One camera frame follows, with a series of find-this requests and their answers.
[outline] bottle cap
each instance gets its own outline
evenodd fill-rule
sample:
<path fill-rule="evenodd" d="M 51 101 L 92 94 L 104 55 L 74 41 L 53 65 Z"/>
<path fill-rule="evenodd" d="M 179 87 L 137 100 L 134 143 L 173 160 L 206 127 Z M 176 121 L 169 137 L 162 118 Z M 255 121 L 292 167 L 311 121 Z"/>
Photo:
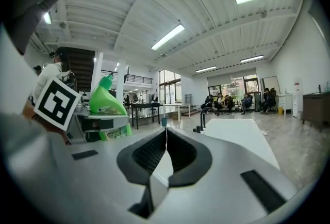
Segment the bottle cap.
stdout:
<path fill-rule="evenodd" d="M 104 76 L 98 85 L 102 86 L 103 88 L 109 90 L 112 86 L 112 75 Z"/>

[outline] white column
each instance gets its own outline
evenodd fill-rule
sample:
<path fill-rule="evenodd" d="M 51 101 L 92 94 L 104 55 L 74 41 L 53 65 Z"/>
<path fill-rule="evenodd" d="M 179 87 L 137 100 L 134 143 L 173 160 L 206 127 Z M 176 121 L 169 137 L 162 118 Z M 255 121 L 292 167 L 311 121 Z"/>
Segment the white column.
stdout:
<path fill-rule="evenodd" d="M 124 97 L 124 76 L 126 69 L 126 60 L 122 58 L 119 60 L 118 66 L 118 80 L 117 80 L 117 91 L 116 98 L 119 102 L 123 102 Z"/>
<path fill-rule="evenodd" d="M 102 70 L 102 62 L 103 62 L 103 53 L 102 52 L 95 52 L 91 92 L 93 92 L 94 88 L 97 86 L 97 84 L 100 81 L 101 70 Z"/>

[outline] white shirt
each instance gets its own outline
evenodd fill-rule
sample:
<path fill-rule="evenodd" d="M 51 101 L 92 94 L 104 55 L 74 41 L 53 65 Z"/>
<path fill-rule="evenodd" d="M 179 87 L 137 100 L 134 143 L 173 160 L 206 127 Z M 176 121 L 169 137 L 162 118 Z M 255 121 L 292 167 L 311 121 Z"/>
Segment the white shirt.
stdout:
<path fill-rule="evenodd" d="M 52 77 L 57 77 L 61 72 L 62 72 L 61 62 L 47 65 L 46 68 L 42 70 L 42 72 L 38 76 L 37 83 L 35 84 L 32 91 L 33 101 L 35 104 L 42 92 L 42 89 L 45 87 L 47 81 Z"/>

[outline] staircase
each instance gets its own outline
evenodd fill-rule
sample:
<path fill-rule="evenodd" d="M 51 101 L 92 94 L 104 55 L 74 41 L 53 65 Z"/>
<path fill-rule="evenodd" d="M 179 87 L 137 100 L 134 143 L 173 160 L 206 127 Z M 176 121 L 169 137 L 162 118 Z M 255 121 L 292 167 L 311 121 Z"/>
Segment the staircase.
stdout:
<path fill-rule="evenodd" d="M 71 71 L 77 79 L 77 92 L 90 92 L 94 70 L 94 51 L 66 48 L 69 54 Z"/>

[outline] white table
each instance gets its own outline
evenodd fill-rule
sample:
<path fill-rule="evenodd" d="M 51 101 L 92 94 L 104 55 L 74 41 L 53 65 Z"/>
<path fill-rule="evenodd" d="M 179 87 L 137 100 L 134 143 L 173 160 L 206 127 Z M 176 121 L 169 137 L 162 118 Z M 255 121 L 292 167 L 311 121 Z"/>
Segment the white table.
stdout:
<path fill-rule="evenodd" d="M 272 149 L 252 119 L 211 119 L 201 133 L 241 145 L 279 170 Z"/>
<path fill-rule="evenodd" d="M 178 122 L 179 123 L 181 122 L 181 118 L 180 118 L 180 107 L 188 106 L 188 109 L 189 109 L 189 118 L 190 118 L 190 104 L 184 104 L 184 103 L 164 104 L 163 105 L 163 117 L 165 117 L 165 106 L 174 106 L 174 107 L 177 107 L 177 119 L 178 119 Z"/>
<path fill-rule="evenodd" d="M 279 94 L 278 96 L 278 107 L 282 107 L 284 115 L 288 109 L 293 109 L 293 96 L 292 94 Z"/>

